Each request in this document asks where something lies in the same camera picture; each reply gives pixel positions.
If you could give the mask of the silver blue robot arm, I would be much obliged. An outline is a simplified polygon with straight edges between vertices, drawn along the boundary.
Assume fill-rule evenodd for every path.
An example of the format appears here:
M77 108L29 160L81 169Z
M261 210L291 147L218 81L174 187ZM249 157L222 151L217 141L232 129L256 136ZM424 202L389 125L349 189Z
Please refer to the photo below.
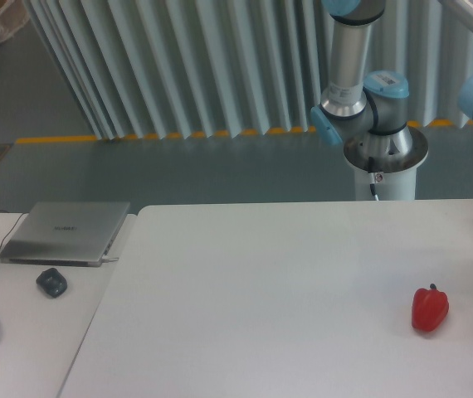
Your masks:
M325 1L334 21L329 69L310 111L322 139L384 136L439 111L473 121L473 1Z

